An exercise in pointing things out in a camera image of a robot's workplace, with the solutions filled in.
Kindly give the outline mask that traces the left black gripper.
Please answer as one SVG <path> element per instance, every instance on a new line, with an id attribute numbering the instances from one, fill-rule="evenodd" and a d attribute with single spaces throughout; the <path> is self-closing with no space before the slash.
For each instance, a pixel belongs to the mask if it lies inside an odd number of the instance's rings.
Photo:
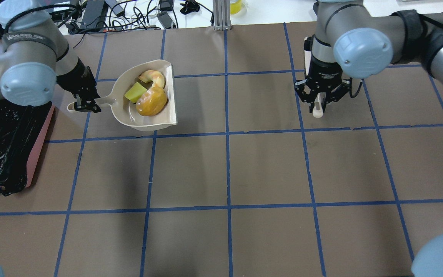
<path id="1" fill-rule="evenodd" d="M 99 98 L 97 93 L 97 82 L 90 69 L 83 62 L 77 62 L 70 72 L 57 75 L 57 84 L 65 91 L 72 93 L 76 101 L 73 108 L 76 112 L 100 113 L 102 109 L 96 103 Z"/>

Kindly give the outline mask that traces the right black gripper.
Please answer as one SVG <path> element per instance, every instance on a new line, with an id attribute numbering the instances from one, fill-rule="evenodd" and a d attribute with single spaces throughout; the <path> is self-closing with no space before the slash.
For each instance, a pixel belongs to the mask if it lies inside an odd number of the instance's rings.
<path id="1" fill-rule="evenodd" d="M 296 80 L 294 91 L 301 102 L 309 105 L 309 112 L 313 112 L 318 93 L 325 93 L 322 101 L 323 110 L 327 104 L 338 102 L 347 93 L 351 93 L 352 79 L 342 79 L 343 70 L 337 62 L 323 62 L 318 58 L 311 58 L 310 73 L 306 80 Z"/>

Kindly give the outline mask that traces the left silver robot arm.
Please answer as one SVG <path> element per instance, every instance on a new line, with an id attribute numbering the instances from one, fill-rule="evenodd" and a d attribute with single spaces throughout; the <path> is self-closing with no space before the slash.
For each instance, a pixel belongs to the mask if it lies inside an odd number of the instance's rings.
<path id="1" fill-rule="evenodd" d="M 77 112 L 101 111 L 95 77 L 35 0 L 0 4 L 4 28 L 0 54 L 0 100 L 38 107 L 54 97 L 58 85 L 75 98 Z"/>

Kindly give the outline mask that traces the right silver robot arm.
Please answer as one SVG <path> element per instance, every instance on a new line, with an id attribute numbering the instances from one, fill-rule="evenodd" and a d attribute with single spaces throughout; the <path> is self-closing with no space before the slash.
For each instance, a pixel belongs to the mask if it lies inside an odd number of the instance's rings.
<path id="1" fill-rule="evenodd" d="M 362 0 L 317 0 L 313 12 L 315 33 L 303 44 L 305 75 L 294 91 L 314 118 L 345 95 L 356 98 L 364 79 L 389 65 L 417 62 L 443 85 L 443 11 L 374 17 Z"/>

